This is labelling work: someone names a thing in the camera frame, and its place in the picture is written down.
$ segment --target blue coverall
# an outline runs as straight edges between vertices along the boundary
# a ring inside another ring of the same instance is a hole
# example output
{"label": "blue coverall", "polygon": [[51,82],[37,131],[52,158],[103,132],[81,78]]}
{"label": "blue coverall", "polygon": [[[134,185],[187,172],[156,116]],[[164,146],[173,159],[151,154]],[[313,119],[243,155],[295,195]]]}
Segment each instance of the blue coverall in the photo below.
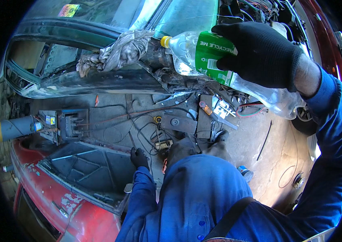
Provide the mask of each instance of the blue coverall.
{"label": "blue coverall", "polygon": [[[321,70],[317,94],[306,100],[318,123],[321,156],[303,195],[285,216],[259,202],[242,212],[227,238],[303,241],[337,225],[342,215],[342,83]],[[253,196],[229,162],[197,154],[167,169],[155,201],[153,177],[138,167],[128,212],[116,241],[201,241],[239,199]]]}

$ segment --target barcode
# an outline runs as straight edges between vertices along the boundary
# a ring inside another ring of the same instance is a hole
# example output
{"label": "barcode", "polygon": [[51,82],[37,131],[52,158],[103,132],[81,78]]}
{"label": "barcode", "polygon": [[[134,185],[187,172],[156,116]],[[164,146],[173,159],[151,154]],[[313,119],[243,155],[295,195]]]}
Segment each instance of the barcode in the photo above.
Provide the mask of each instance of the barcode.
{"label": "barcode", "polygon": [[207,69],[210,69],[210,70],[219,70],[219,69],[217,68],[217,60],[208,59],[208,60],[207,60]]}
{"label": "barcode", "polygon": [[218,74],[218,78],[222,80],[226,80],[226,76],[221,73]]}

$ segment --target sticker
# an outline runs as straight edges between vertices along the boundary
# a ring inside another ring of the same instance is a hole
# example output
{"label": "sticker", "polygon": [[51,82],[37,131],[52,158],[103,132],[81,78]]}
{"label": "sticker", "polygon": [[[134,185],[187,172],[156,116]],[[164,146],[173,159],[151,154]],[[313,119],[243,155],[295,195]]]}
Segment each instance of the sticker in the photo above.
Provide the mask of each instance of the sticker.
{"label": "sticker", "polygon": [[217,60],[229,54],[237,55],[238,51],[228,39],[208,31],[201,32],[195,52],[195,68],[222,85],[230,86],[235,77],[233,72],[217,68]]}
{"label": "sticker", "polygon": [[72,18],[79,7],[79,4],[66,4],[62,7],[61,12],[58,14],[58,17]]}
{"label": "sticker", "polygon": [[54,125],[55,124],[55,117],[54,116],[46,116],[45,122],[49,125]]}
{"label": "sticker", "polygon": [[34,130],[38,131],[42,129],[42,124],[40,122],[34,123]]}

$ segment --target shoe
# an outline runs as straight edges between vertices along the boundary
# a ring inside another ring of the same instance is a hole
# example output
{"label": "shoe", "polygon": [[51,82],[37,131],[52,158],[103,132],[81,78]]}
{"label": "shoe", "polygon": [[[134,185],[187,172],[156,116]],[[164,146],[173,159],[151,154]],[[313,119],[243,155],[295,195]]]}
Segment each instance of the shoe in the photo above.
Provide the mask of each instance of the shoe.
{"label": "shoe", "polygon": [[229,135],[230,134],[229,134],[229,132],[226,129],[220,131],[219,135],[216,138],[216,143],[217,142],[221,142],[221,141],[226,141],[227,138],[229,138]]}

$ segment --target garage floor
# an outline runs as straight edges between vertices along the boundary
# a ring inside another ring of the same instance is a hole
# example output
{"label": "garage floor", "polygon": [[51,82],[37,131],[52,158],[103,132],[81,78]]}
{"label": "garage floor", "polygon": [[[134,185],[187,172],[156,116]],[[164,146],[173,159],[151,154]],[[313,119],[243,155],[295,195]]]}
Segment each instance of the garage floor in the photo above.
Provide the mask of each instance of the garage floor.
{"label": "garage floor", "polygon": [[[128,107],[130,112],[140,112],[175,105],[175,101],[183,101],[187,96],[168,100],[163,105],[153,105],[152,95],[133,94],[132,107],[129,105]],[[99,95],[98,107],[114,104],[126,106],[126,100],[130,98],[130,95],[125,94],[102,94]],[[33,99],[31,100],[30,112],[31,114],[36,114],[38,110],[94,107],[95,99],[96,95]],[[187,102],[180,104],[178,107],[197,111],[196,103],[194,95],[192,95]],[[120,106],[91,109],[90,122],[100,122],[125,113],[125,110]],[[155,112],[149,116],[142,116],[135,123],[139,128],[142,128],[147,123],[153,122],[153,116],[161,116],[162,114],[164,114],[164,111]],[[186,113],[181,110],[172,110],[170,114],[186,116]],[[109,122],[90,125],[90,129],[109,127],[126,119],[126,117],[121,117]],[[307,178],[313,165],[308,153],[306,136],[298,132],[290,121],[270,112],[248,118],[234,118],[229,115],[226,117],[226,120],[238,126],[237,130],[233,130],[223,125],[223,128],[230,132],[227,150],[232,157],[232,164],[236,167],[244,165],[254,172],[254,177],[249,185],[256,200],[279,211],[284,211],[286,205],[294,202],[304,188],[303,186],[301,189],[296,190],[292,187],[294,177],[298,173],[303,172],[303,177]],[[270,121],[273,122],[273,125],[261,157],[257,161],[256,159],[268,132]],[[111,128],[92,132],[90,136],[107,143],[132,147],[131,140],[127,135],[129,130],[133,135],[136,146],[146,149],[148,156],[151,146],[142,136],[137,136],[138,132],[132,127],[132,122],[125,122]],[[143,134],[148,139],[154,131],[155,125],[151,124],[142,129]],[[202,141],[198,142],[202,149],[208,145]],[[164,175],[161,172],[161,168],[164,157],[161,157],[161,155],[151,155],[151,159],[154,179],[162,183]]]}

